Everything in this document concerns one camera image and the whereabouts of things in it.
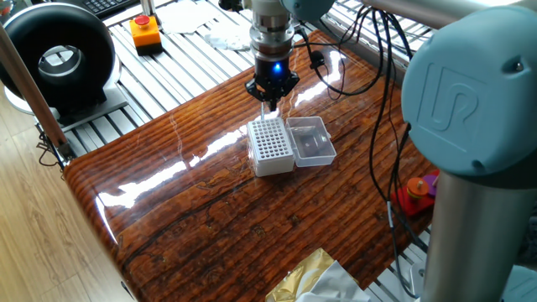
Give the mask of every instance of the clear plastic lid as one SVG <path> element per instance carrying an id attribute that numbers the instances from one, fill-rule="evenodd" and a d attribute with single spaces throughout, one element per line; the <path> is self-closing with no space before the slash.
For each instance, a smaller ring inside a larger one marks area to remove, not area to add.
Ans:
<path id="1" fill-rule="evenodd" d="M 331 164 L 336 150 L 320 117 L 290 117 L 285 123 L 297 167 Z"/>

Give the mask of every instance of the wooden floor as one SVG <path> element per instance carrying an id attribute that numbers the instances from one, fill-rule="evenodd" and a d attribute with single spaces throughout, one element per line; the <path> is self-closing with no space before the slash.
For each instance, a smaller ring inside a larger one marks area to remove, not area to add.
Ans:
<path id="1" fill-rule="evenodd" d="M 0 88 L 0 301 L 133 301 L 58 166 L 39 165 L 33 118 Z"/>

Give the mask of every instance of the metal shaft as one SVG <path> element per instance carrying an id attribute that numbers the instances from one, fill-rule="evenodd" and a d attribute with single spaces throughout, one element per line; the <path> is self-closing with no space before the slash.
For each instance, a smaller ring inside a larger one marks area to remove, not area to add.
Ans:
<path id="1" fill-rule="evenodd" d="M 500 301 L 536 197 L 442 172 L 421 302 Z"/>
<path id="2" fill-rule="evenodd" d="M 0 24 L 0 63 L 8 72 L 9 76 L 23 94 L 24 99 L 32 108 L 45 134 L 56 148 L 67 143 L 67 138 L 61 131 L 60 125 L 50 112 L 49 106 L 35 84 L 26 65 L 18 54 L 13 42 L 4 27 Z"/>
<path id="3" fill-rule="evenodd" d="M 154 0 L 141 0 L 143 14 L 146 16 L 154 16 L 157 9 L 154 6 Z"/>
<path id="4" fill-rule="evenodd" d="M 537 10 L 534 0 L 362 0 L 366 5 L 440 29 L 470 13 L 498 5 L 517 5 Z"/>

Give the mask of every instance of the glossy wooden tabletop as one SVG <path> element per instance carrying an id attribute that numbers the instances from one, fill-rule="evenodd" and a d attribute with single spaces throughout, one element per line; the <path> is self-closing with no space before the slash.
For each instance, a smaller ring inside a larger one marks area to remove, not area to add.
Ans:
<path id="1" fill-rule="evenodd" d="M 318 32 L 311 39 L 328 41 Z M 317 49 L 326 57 L 327 80 L 339 86 L 338 52 Z M 345 56 L 346 90 L 374 77 L 369 64 L 350 52 Z M 368 172 L 383 82 L 334 101 L 309 69 L 305 49 L 295 51 L 290 65 L 301 80 L 275 114 L 322 117 L 337 151 L 330 166 L 254 176 L 246 124 L 259 118 L 260 104 L 244 88 L 253 76 L 249 70 L 66 168 L 69 187 L 140 300 L 264 301 L 318 247 L 362 288 L 393 261 L 386 205 Z M 393 99 L 400 135 L 398 87 Z M 374 151 L 386 188 L 395 153 L 388 114 Z M 409 143 L 403 181 L 431 168 Z M 430 213 L 413 227 L 420 232 L 429 223 Z M 405 247 L 409 239 L 398 232 L 398 243 Z"/>

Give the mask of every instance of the purple object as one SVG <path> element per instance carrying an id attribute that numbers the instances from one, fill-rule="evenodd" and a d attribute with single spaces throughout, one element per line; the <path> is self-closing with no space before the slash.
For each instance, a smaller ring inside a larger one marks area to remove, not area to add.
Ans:
<path id="1" fill-rule="evenodd" d="M 436 197 L 436 187 L 433 186 L 433 183 L 437 177 L 438 176 L 436 175 L 427 175 L 423 178 L 423 180 L 425 180 L 425 182 L 429 185 L 429 196 L 431 197 Z"/>

